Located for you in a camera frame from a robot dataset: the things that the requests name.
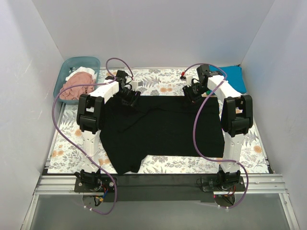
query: leaf pattern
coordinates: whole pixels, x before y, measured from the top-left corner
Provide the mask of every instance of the leaf pattern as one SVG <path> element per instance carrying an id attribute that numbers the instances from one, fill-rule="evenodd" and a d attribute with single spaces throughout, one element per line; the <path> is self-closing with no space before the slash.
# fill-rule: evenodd
<path id="1" fill-rule="evenodd" d="M 176 95 L 182 96 L 182 87 L 185 82 L 179 77 L 183 69 L 134 69 L 136 80 L 143 82 L 139 87 L 142 95 Z M 195 69 L 189 70 L 190 74 L 197 75 Z M 101 70 L 98 82 L 102 83 L 106 76 L 106 70 Z M 223 103 L 219 101 L 220 116 Z M 61 131 L 78 146 L 83 146 L 81 136 L 78 136 L 79 126 L 76 123 L 77 105 L 66 105 L 62 121 Z M 102 166 L 109 173 L 116 173 L 109 162 L 106 151 L 101 142 L 98 147 L 98 158 L 106 162 Z M 259 139 L 255 127 L 249 129 L 246 134 L 240 162 L 246 167 L 249 173 L 268 173 L 268 168 L 262 153 L 263 145 Z M 74 146 L 69 144 L 61 135 L 57 135 L 54 151 L 63 151 L 62 155 L 55 154 L 50 160 L 49 173 L 74 173 L 80 171 L 85 159 Z M 206 161 L 200 157 L 176 157 L 176 156 L 151 156 L 148 155 L 141 163 L 139 173 L 216 173 L 219 164 Z"/>

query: black cloth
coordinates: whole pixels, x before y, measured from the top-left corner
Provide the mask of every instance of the black cloth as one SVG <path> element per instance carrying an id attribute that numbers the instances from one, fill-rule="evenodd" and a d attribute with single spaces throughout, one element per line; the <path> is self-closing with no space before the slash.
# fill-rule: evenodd
<path id="1" fill-rule="evenodd" d="M 137 173 L 147 155 L 198 156 L 192 131 L 203 100 L 190 104 L 184 96 L 140 96 L 132 108 L 116 95 L 110 98 L 100 139 L 117 173 Z M 209 98 L 200 114 L 196 143 L 203 155 L 223 157 L 217 98 Z"/>

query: gray floor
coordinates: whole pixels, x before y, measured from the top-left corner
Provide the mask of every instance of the gray floor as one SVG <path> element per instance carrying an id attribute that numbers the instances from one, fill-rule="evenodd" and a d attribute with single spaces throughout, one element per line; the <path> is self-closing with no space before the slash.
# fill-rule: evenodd
<path id="1" fill-rule="evenodd" d="M 99 209 L 111 205 L 103 203 Z M 198 201 L 118 202 L 108 216 L 83 208 L 81 195 L 40 195 L 31 229 L 288 230 L 289 225 L 278 194 L 247 194 L 228 212 Z"/>

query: blue plastic bin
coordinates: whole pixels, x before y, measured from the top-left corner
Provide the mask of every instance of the blue plastic bin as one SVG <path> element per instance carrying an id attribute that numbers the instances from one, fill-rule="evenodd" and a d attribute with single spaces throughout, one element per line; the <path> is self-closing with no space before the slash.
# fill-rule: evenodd
<path id="1" fill-rule="evenodd" d="M 65 84 L 65 79 L 70 75 L 71 69 L 77 70 L 79 67 L 86 67 L 95 70 L 95 74 L 97 73 L 96 83 L 99 77 L 100 70 L 100 61 L 95 57 L 72 57 L 64 61 L 61 70 L 59 72 L 58 80 L 56 86 L 54 87 L 53 96 L 56 98 L 59 91 L 63 88 L 63 84 Z M 60 102 L 64 102 L 66 104 L 78 104 L 79 100 L 62 100 L 58 99 Z"/>

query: white wall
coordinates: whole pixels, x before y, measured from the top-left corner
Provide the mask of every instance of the white wall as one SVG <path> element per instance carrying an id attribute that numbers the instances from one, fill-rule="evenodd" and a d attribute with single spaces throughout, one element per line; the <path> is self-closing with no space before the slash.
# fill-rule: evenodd
<path id="1" fill-rule="evenodd" d="M 276 0 L 242 63 L 269 161 L 283 174 L 301 229 L 307 229 L 306 11 L 304 0 Z"/>
<path id="2" fill-rule="evenodd" d="M 33 0 L 64 59 L 132 67 L 243 60 L 273 0 Z M 119 67 L 118 62 L 110 66 Z"/>
<path id="3" fill-rule="evenodd" d="M 20 229 L 43 169 L 63 58 L 31 0 L 0 2 L 0 229 Z"/>

